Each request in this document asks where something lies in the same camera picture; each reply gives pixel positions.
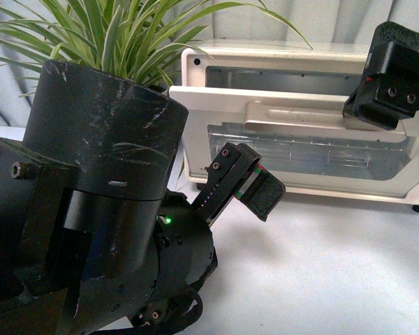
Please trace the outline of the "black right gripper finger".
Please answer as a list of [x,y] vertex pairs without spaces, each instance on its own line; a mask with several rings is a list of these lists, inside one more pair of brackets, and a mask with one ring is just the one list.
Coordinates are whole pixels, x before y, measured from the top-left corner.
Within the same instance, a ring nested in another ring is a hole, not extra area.
[[343,114],[386,130],[419,110],[419,33],[387,21],[374,31],[359,85]]

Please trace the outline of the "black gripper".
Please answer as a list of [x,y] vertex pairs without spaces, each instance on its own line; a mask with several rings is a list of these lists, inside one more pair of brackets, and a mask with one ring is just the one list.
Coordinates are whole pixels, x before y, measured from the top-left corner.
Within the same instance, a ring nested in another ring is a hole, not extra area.
[[207,183],[192,203],[209,226],[233,199],[266,221],[283,198],[286,187],[260,166],[262,156],[247,144],[226,143],[207,168]]

